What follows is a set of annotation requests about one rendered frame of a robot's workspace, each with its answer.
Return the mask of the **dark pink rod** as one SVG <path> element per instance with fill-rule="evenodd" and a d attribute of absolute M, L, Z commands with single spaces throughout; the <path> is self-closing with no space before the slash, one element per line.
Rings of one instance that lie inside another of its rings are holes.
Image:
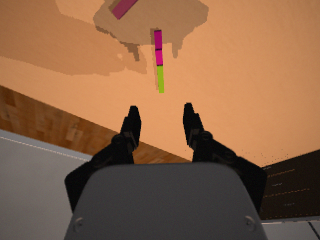
<path fill-rule="evenodd" d="M 121 0 L 112 10 L 115 17 L 119 20 L 138 0 Z"/>

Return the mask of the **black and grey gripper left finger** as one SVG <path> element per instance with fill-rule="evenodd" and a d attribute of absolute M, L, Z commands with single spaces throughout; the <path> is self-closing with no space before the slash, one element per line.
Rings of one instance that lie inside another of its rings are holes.
<path fill-rule="evenodd" d="M 112 165 L 134 164 L 132 152 L 139 145 L 141 125 L 138 107 L 130 106 L 120 134 L 111 139 L 111 144 L 96 153 L 91 161 L 87 161 L 66 176 L 65 186 L 72 214 L 88 179 L 94 172 Z"/>

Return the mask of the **magenta rod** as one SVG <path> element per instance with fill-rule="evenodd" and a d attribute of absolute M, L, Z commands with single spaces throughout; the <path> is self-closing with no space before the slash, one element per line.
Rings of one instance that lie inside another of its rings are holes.
<path fill-rule="evenodd" d="M 155 49 L 162 48 L 162 30 L 154 31 L 154 37 L 155 37 Z"/>
<path fill-rule="evenodd" d="M 156 63 L 157 63 L 157 65 L 163 64 L 162 48 L 155 49 L 155 54 L 156 54 Z"/>

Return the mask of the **lime green rod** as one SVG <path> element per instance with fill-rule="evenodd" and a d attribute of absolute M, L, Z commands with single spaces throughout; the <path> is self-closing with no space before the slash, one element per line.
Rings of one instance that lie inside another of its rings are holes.
<path fill-rule="evenodd" d="M 159 93 L 164 93 L 163 64 L 157 65 L 157 75 L 158 75 Z"/>

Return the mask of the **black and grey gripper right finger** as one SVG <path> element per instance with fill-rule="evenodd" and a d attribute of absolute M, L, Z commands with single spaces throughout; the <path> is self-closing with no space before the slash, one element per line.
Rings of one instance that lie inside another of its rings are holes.
<path fill-rule="evenodd" d="M 194 150 L 192 162 L 213 162 L 232 168 L 241 178 L 259 215 L 267 181 L 266 171 L 214 140 L 213 135 L 204 130 L 191 102 L 184 104 L 183 126 L 187 145 Z"/>

